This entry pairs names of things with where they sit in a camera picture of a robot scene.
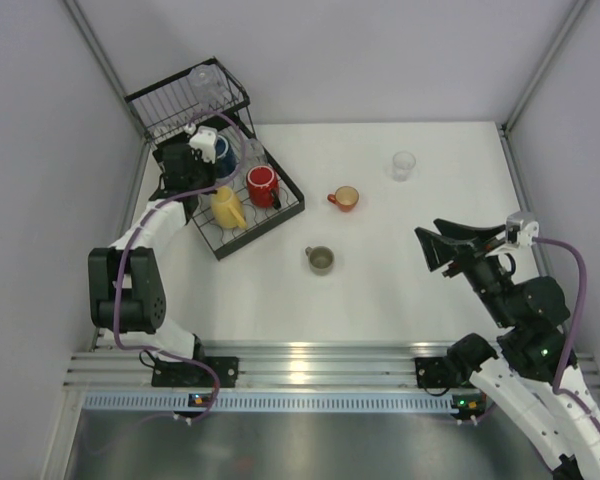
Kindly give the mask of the dark blue mug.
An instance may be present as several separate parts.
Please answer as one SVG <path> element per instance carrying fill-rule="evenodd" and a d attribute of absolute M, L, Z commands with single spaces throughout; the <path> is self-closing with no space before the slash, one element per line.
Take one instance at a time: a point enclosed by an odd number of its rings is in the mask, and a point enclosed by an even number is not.
<path fill-rule="evenodd" d="M 218 135 L 215 143 L 215 175 L 217 179 L 230 176 L 236 169 L 237 161 L 229 140 Z"/>

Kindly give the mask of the yellow mug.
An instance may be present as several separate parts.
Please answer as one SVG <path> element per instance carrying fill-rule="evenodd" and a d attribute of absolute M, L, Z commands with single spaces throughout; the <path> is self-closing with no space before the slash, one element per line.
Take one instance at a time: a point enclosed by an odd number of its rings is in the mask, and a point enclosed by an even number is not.
<path fill-rule="evenodd" d="M 211 195 L 211 210 L 216 223 L 224 229 L 246 229 L 243 206 L 235 192 L 222 186 Z"/>

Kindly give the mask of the black wire dish rack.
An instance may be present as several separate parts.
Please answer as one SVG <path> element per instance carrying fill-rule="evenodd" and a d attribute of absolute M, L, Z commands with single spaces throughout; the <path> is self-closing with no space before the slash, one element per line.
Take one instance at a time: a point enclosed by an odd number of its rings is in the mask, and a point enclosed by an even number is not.
<path fill-rule="evenodd" d="M 224 104 L 209 109 L 195 97 L 187 76 L 200 65 L 210 65 L 225 88 Z M 301 190 L 266 150 L 267 164 L 274 169 L 279 181 L 281 208 L 259 208 L 250 199 L 246 185 L 247 172 L 242 170 L 245 143 L 257 139 L 251 113 L 250 98 L 241 83 L 216 58 L 208 59 L 189 69 L 171 75 L 124 98 L 131 112 L 144 128 L 144 136 L 153 148 L 152 155 L 158 167 L 160 147 L 184 143 L 189 136 L 184 127 L 195 125 L 215 128 L 225 136 L 236 157 L 235 171 L 228 177 L 215 180 L 225 183 L 243 203 L 247 228 L 224 229 L 212 215 L 210 195 L 200 194 L 185 201 L 187 215 L 196 225 L 216 259 L 221 260 L 253 242 L 265 233 L 300 214 L 305 208 Z M 162 170 L 160 185 L 163 186 Z"/>

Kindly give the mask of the red mug black handle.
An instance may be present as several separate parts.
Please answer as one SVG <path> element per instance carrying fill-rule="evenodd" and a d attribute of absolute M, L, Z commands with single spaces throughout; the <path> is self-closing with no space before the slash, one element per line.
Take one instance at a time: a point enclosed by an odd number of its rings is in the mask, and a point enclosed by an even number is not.
<path fill-rule="evenodd" d="M 276 172 L 269 165 L 251 168 L 246 175 L 246 185 L 251 203 L 259 208 L 281 208 L 279 181 Z"/>

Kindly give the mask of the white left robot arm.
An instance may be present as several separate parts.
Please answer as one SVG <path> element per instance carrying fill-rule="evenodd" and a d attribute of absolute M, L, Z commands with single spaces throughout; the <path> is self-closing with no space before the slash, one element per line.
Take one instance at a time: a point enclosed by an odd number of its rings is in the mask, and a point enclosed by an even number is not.
<path fill-rule="evenodd" d="M 88 255 L 91 320 L 119 349 L 138 351 L 155 387 L 233 387 L 238 359 L 207 355 L 201 339 L 170 318 L 158 265 L 199 195 L 215 190 L 215 147 L 167 143 L 154 156 L 162 174 L 139 220 Z"/>

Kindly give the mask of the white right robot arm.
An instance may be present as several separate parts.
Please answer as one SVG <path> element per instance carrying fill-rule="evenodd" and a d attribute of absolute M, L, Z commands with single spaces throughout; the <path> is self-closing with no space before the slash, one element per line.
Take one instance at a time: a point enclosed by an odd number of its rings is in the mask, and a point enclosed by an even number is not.
<path fill-rule="evenodd" d="M 437 219 L 435 230 L 416 228 L 430 271 L 463 275 L 505 334 L 490 343 L 471 333 L 445 355 L 415 361 L 419 388 L 442 396 L 473 387 L 490 398 L 519 428 L 555 479 L 600 479 L 600 408 L 586 385 L 573 350 L 581 320 L 587 272 L 581 254 L 568 250 L 578 267 L 578 296 L 568 309 L 551 276 L 521 283 L 516 267 L 501 257 L 545 243 L 529 212 L 510 215 L 490 228 Z"/>

